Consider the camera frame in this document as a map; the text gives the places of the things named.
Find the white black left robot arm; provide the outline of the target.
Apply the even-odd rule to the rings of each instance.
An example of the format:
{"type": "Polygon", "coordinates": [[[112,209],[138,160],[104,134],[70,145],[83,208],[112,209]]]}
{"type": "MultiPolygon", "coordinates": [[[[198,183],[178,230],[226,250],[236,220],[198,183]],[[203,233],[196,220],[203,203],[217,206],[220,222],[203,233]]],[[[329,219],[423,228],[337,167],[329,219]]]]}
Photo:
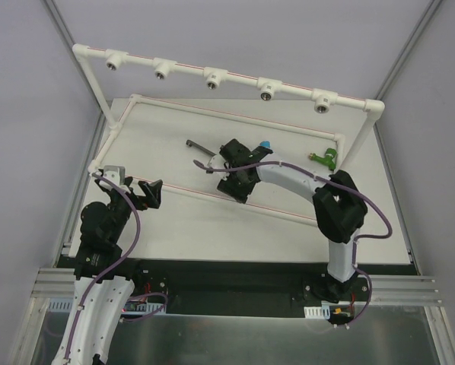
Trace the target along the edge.
{"type": "Polygon", "coordinates": [[[162,180],[136,181],[119,166],[96,170],[91,178],[110,200],[81,211],[74,299],[54,364],[107,363],[126,304],[156,297],[165,309],[168,302],[164,292],[151,291],[138,267],[125,264],[139,242],[140,212],[161,206],[162,180]]]}

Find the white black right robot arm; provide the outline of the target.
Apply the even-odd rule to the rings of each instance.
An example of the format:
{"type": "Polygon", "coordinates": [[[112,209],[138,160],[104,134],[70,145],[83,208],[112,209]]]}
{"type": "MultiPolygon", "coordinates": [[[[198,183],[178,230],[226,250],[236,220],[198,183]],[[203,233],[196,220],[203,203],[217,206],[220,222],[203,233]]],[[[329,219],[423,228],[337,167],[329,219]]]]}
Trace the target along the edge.
{"type": "Polygon", "coordinates": [[[241,204],[258,183],[273,184],[312,203],[317,227],[329,243],[326,274],[311,284],[312,294],[338,303],[352,293],[357,278],[352,240],[368,207],[347,172],[339,170],[319,181],[314,173],[282,161],[271,148],[260,145],[251,151],[237,139],[221,146],[208,167],[221,176],[217,190],[241,204]]]}

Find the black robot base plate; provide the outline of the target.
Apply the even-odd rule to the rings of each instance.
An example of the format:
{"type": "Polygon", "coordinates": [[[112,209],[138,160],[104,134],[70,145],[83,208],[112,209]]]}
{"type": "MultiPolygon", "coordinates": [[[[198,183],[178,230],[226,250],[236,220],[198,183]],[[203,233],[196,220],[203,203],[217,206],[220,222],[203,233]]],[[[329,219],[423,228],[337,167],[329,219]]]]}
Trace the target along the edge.
{"type": "MultiPolygon", "coordinates": [[[[154,302],[166,304],[169,314],[301,318],[305,306],[325,301],[310,289],[325,274],[322,262],[126,259],[107,277],[133,281],[136,296],[156,293],[154,302]]],[[[367,280],[357,275],[337,304],[364,302],[368,294],[367,280]]]]}

